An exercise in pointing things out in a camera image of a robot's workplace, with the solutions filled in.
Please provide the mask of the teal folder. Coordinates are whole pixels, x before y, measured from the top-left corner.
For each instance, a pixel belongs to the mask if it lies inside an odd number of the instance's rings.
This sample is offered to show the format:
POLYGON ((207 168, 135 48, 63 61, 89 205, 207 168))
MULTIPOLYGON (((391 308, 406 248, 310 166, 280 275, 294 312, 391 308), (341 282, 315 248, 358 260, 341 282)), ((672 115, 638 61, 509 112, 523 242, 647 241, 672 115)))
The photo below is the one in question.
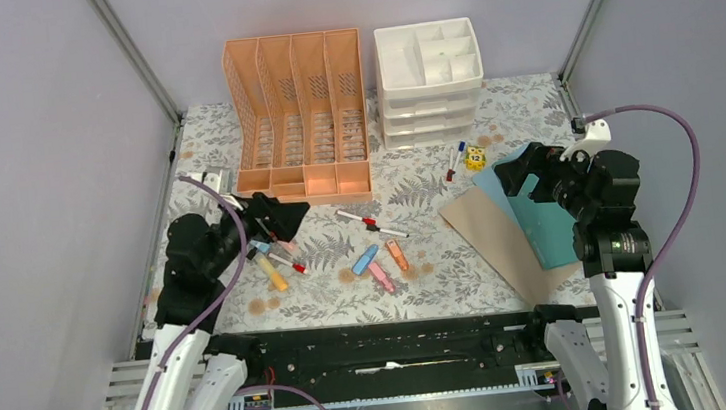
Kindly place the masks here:
MULTIPOLYGON (((536 175, 528 176, 517 196, 525 193, 529 198, 537 183, 536 175)), ((577 262, 572 231, 575 221, 571 215, 554 202, 534 203, 537 208, 530 214, 519 213, 515 203, 513 209, 518 216, 517 224, 542 268, 549 271, 577 262)))

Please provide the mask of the light blue folder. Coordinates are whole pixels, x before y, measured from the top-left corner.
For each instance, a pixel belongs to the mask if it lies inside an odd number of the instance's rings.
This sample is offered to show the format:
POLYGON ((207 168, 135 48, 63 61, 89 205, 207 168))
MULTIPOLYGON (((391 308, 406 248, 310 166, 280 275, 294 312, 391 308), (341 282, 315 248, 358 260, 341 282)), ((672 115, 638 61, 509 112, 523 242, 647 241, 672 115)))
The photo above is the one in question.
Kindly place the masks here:
POLYGON ((525 193, 515 196, 514 198, 508 197, 504 193, 504 189, 502 188, 493 168, 497 165, 501 165, 502 163, 515 160, 522 155, 525 147, 526 145, 517 147, 509 155, 504 156, 491 165, 484 167, 480 172, 472 177, 473 184, 482 190, 484 194, 487 195, 487 197, 514 222, 518 222, 518 216, 513 209, 514 203, 517 205, 518 212, 522 214, 530 214, 530 212, 536 210, 537 205, 535 205, 535 203, 531 201, 525 193))

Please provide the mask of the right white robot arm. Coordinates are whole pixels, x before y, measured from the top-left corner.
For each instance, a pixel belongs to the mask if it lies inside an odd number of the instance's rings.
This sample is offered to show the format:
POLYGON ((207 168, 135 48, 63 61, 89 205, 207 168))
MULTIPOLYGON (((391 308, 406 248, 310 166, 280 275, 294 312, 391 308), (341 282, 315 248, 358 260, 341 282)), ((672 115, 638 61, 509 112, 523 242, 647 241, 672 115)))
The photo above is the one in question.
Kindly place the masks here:
POLYGON ((652 265, 649 238, 632 218, 639 161, 621 151, 589 155, 532 142, 520 156, 494 167, 509 197, 530 176, 528 197, 554 203, 575 221, 573 248, 583 264, 602 324, 605 354, 592 349, 575 307, 540 305, 527 332, 529 352, 555 358, 581 410, 678 410, 666 380, 655 329, 654 300, 643 290, 652 265))

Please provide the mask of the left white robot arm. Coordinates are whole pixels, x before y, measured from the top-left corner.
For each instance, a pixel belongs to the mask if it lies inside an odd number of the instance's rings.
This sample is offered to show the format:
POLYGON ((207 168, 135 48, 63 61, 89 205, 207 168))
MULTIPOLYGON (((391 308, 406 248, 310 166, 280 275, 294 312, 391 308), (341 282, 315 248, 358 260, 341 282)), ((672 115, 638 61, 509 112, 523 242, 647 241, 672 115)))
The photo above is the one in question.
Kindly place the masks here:
POLYGON ((258 341, 214 328, 250 242, 294 239, 309 208, 255 192, 226 203, 216 223, 196 213, 170 223, 159 328, 133 410, 225 410, 235 391, 262 380, 258 341))

